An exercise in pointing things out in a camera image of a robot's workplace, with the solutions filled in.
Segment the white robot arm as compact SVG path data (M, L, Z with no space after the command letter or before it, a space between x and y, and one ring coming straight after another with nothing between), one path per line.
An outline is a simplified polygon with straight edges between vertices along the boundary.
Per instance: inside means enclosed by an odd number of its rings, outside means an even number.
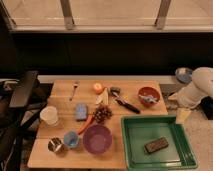
M213 98L213 68L199 67L192 72L191 81L186 86L169 96L178 104L176 123L183 124L206 97Z

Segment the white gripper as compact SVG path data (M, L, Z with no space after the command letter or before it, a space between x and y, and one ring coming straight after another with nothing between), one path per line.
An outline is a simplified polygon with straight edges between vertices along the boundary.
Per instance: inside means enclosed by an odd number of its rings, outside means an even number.
M176 101L180 107L183 107L179 108L176 114L176 123L183 124L191 114L190 109L194 109L200 104L203 99L203 92L191 82L187 86L182 87L179 91L170 95L168 99Z

